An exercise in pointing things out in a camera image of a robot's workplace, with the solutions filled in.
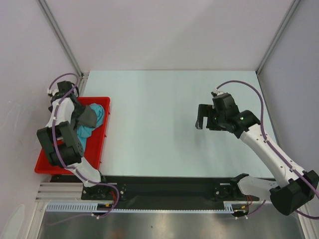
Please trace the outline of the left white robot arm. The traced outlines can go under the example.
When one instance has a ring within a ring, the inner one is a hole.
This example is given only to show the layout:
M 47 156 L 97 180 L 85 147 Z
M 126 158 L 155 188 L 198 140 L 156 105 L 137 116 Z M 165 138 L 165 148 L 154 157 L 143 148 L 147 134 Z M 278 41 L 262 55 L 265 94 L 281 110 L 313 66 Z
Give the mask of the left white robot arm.
M 52 166 L 72 172 L 85 187 L 93 187 L 95 196 L 105 199 L 110 186 L 102 182 L 99 170 L 85 158 L 86 141 L 103 124 L 105 110 L 99 104 L 81 104 L 76 94 L 77 87 L 70 81 L 59 82 L 55 90 L 48 89 L 51 116 L 37 131 L 37 138 Z

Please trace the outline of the dark grey t-shirt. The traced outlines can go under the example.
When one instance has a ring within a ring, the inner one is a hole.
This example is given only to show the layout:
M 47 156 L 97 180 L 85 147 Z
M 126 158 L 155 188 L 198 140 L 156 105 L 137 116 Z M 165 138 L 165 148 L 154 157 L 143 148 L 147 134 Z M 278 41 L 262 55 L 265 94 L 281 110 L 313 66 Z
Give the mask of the dark grey t-shirt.
M 97 115 L 89 105 L 84 106 L 84 113 L 79 117 L 77 127 L 85 126 L 89 128 L 95 128 L 97 124 Z

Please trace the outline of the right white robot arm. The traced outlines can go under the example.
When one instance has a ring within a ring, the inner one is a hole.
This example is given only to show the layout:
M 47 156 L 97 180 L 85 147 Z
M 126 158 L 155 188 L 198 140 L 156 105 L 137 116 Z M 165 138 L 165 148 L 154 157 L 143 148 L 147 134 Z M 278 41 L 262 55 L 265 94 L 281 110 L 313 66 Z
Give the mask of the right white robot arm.
M 254 151 L 275 179 L 272 182 L 240 174 L 233 178 L 230 187 L 234 199 L 256 196 L 270 201 L 277 211 L 288 216 L 314 198 L 319 184 L 315 171 L 305 171 L 291 160 L 266 134 L 261 121 L 251 111 L 239 111 L 229 93 L 213 94 L 212 101 L 211 105 L 198 106 L 195 127 L 234 134 Z

